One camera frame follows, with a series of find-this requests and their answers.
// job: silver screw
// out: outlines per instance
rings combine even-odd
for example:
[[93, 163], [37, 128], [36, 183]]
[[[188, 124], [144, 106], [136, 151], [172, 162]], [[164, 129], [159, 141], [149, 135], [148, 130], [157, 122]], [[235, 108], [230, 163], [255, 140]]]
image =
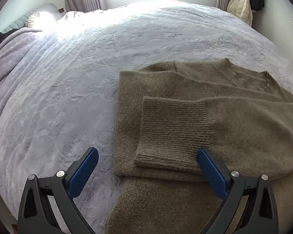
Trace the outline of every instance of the silver screw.
[[34, 174], [30, 174], [29, 176], [28, 176], [28, 179], [29, 180], [33, 180], [35, 178], [35, 175]]
[[64, 171], [58, 171], [58, 172], [56, 173], [56, 175], [57, 175], [58, 177], [63, 177], [64, 174], [65, 174]]
[[266, 174], [263, 174], [263, 175], [262, 175], [262, 179], [263, 179], [263, 180], [268, 180], [268, 176], [267, 176]]
[[232, 175], [233, 177], [238, 177], [238, 176], [240, 175], [240, 173], [237, 172], [237, 171], [232, 171], [232, 172], [231, 172], [231, 175]]

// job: knit fabric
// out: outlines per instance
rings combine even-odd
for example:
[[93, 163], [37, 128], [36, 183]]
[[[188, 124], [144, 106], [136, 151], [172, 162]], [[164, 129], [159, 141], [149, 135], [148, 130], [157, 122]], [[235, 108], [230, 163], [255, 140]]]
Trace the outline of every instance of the knit fabric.
[[[292, 173], [293, 95], [268, 72], [228, 59], [122, 71], [114, 173], [126, 176], [126, 188], [106, 233], [200, 233], [219, 206], [196, 163], [203, 145], [245, 176]], [[289, 182], [276, 180], [278, 209], [291, 200], [280, 180]]]

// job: blue rubber pad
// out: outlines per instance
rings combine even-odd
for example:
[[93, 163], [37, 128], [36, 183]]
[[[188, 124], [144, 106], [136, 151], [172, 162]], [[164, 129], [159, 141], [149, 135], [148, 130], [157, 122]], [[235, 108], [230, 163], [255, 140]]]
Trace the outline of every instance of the blue rubber pad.
[[69, 180], [67, 195], [71, 200], [80, 195], [98, 161], [99, 153], [94, 148]]
[[203, 149], [199, 149], [197, 153], [197, 162], [215, 195], [224, 200], [228, 196], [226, 180]]

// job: cream puffer jacket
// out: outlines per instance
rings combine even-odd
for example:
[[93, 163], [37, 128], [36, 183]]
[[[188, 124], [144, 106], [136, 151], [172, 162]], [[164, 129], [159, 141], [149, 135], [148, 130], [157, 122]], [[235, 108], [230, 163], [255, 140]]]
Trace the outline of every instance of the cream puffer jacket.
[[252, 26], [253, 14], [250, 0], [230, 0], [227, 12], [235, 15], [249, 26]]

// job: white fuzzy blanket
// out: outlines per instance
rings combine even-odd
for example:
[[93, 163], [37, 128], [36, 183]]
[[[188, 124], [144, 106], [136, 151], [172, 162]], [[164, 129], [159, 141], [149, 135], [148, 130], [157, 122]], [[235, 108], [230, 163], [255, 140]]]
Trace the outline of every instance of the white fuzzy blanket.
[[103, 233], [122, 191], [112, 169], [119, 72], [225, 57], [269, 71], [293, 93], [293, 68], [276, 46], [217, 8], [141, 2], [69, 12], [50, 31], [15, 32], [0, 46], [0, 194], [12, 214], [17, 218], [29, 174], [53, 176], [94, 146], [99, 163], [74, 201]]

